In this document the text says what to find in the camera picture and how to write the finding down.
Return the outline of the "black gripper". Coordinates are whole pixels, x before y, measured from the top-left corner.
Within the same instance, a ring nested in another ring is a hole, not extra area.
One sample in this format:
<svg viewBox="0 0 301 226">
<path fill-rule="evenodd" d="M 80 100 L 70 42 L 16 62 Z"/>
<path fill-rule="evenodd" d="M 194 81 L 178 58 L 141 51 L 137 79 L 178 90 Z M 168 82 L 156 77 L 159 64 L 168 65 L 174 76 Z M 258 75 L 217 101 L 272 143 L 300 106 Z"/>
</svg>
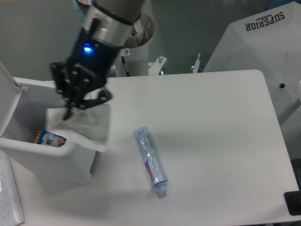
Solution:
<svg viewBox="0 0 301 226">
<path fill-rule="evenodd" d="M 81 28 L 66 63 L 50 64 L 57 93 L 68 106 L 68 118 L 74 108 L 86 110 L 112 99 L 112 93 L 105 85 L 119 51 L 120 47 L 94 40 L 89 31 Z"/>
</svg>

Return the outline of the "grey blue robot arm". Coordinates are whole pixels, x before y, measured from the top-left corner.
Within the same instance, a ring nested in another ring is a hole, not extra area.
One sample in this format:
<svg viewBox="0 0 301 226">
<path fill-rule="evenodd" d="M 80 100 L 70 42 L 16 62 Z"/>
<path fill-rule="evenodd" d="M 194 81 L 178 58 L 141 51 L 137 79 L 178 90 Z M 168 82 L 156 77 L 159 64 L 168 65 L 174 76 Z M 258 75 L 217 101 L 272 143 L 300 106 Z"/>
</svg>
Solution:
<svg viewBox="0 0 301 226">
<path fill-rule="evenodd" d="M 112 99 L 107 74 L 142 13 L 142 0 L 77 1 L 86 8 L 71 55 L 50 64 L 57 93 L 65 100 L 63 120 L 74 108 L 86 110 Z"/>
</svg>

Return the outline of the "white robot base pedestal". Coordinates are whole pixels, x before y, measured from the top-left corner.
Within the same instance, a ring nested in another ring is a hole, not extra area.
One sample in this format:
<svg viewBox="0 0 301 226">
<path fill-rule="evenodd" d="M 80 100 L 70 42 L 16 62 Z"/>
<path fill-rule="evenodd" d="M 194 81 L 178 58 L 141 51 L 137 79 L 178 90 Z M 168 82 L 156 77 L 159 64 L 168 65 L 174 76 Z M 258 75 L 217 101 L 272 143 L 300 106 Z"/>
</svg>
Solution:
<svg viewBox="0 0 301 226">
<path fill-rule="evenodd" d="M 131 56 L 132 58 L 149 57 L 149 44 L 155 33 L 155 24 L 151 17 L 141 13 L 140 18 L 134 23 L 124 47 L 118 55 Z"/>
</svg>

